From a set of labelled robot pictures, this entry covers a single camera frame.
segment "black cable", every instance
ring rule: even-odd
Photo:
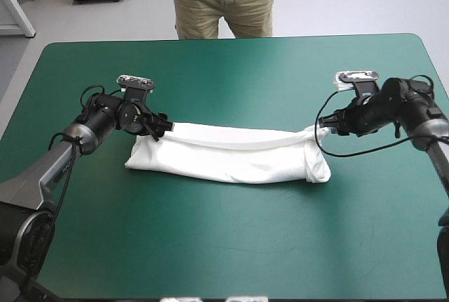
[[[434,80],[433,80],[431,77],[429,77],[429,76],[427,76],[427,75],[422,75],[422,74],[420,74],[420,75],[415,75],[415,76],[409,78],[409,80],[412,81],[412,80],[416,79],[417,77],[424,77],[427,81],[429,81],[429,83],[430,83],[430,86],[429,86],[429,92],[428,92],[428,93],[424,93],[424,94],[428,95],[428,94],[430,93],[430,96],[432,97],[432,100],[434,100],[434,99],[435,99],[435,93],[434,93],[434,87],[435,87],[435,85],[434,85]],[[410,86],[410,88],[411,88],[414,92],[417,92],[417,93],[419,93],[419,94],[422,94],[422,93],[423,93],[423,92],[421,92],[421,91],[415,90],[412,86]]]
[[[29,272],[27,273],[27,276],[25,277],[25,279],[20,287],[20,295],[19,295],[19,297],[16,298],[16,301],[18,301],[18,299],[23,295],[24,292],[27,292],[27,290],[29,289],[29,285],[32,281],[32,277],[36,274],[35,268],[39,267],[41,265],[41,263],[43,262],[43,258],[46,255],[45,250],[47,248],[47,244],[50,242],[50,238],[52,236],[52,231],[53,231],[53,228],[55,227],[56,219],[58,218],[58,215],[59,215],[61,207],[62,207],[62,203],[64,202],[64,198],[67,193],[67,188],[69,187],[70,177],[72,175],[73,166],[74,166],[74,163],[76,160],[76,147],[79,147],[80,151],[81,151],[80,137],[72,138],[72,137],[66,136],[64,133],[56,133],[55,135],[53,135],[53,137],[51,138],[51,143],[49,145],[49,149],[51,149],[51,145],[53,144],[53,141],[55,140],[55,138],[57,136],[65,136],[66,138],[71,138],[70,140],[72,143],[72,158],[70,159],[70,162],[69,162],[69,168],[67,170],[64,187],[62,188],[61,197],[59,199],[58,205],[56,206],[55,214],[53,216],[50,227],[48,229],[48,233],[45,236],[45,239],[42,243],[42,246],[40,249],[40,254],[36,258],[36,262],[34,263],[34,265],[30,268]]]
[[[88,86],[86,89],[84,89],[83,93],[81,94],[81,97],[79,98],[79,102],[81,103],[81,106],[82,106],[83,108],[86,107],[86,105],[83,103],[83,97],[84,97],[84,95],[85,95],[89,90],[94,89],[94,88],[101,88],[101,90],[102,90],[101,92],[102,92],[102,93],[105,93],[105,88],[104,88],[104,86],[102,86],[101,84],[92,84],[91,86]]]
[[[415,77],[425,77],[425,76],[426,75],[417,75]],[[318,120],[319,120],[319,117],[320,117],[322,111],[324,110],[326,105],[329,103],[330,99],[332,97],[334,97],[335,95],[337,95],[337,94],[338,94],[338,91],[332,93],[328,97],[328,99],[325,101],[325,103],[323,104],[321,109],[318,111],[318,114],[316,115],[316,118],[315,118],[315,127],[314,127],[315,142],[316,142],[316,145],[318,146],[318,148],[323,153],[325,153],[326,155],[329,155],[329,156],[332,156],[332,157],[338,157],[338,158],[346,158],[346,157],[355,157],[355,156],[360,156],[360,155],[366,155],[368,153],[384,150],[384,149],[387,149],[389,147],[397,146],[397,145],[400,145],[402,143],[408,142],[409,140],[417,139],[417,138],[430,138],[431,139],[431,141],[427,144],[427,149],[429,148],[430,143],[432,143],[434,141],[438,141],[438,142],[449,144],[449,137],[447,137],[447,136],[437,137],[437,136],[433,136],[433,135],[415,135],[415,136],[409,136],[407,138],[401,139],[401,140],[399,140],[397,142],[394,142],[394,143],[391,143],[391,144],[383,145],[383,146],[380,146],[380,147],[375,147],[375,148],[370,149],[370,150],[364,150],[364,151],[360,151],[360,152],[349,153],[349,154],[345,154],[345,155],[339,155],[339,154],[336,154],[336,153],[329,152],[329,151],[325,150],[321,146],[321,144],[320,144],[320,142],[318,140],[318,134],[317,134],[317,131],[318,131]]]
[[[114,95],[115,93],[118,93],[119,91],[121,91],[121,89],[114,90],[114,91],[112,91],[112,92],[109,94],[109,96],[112,96],[112,95]]]

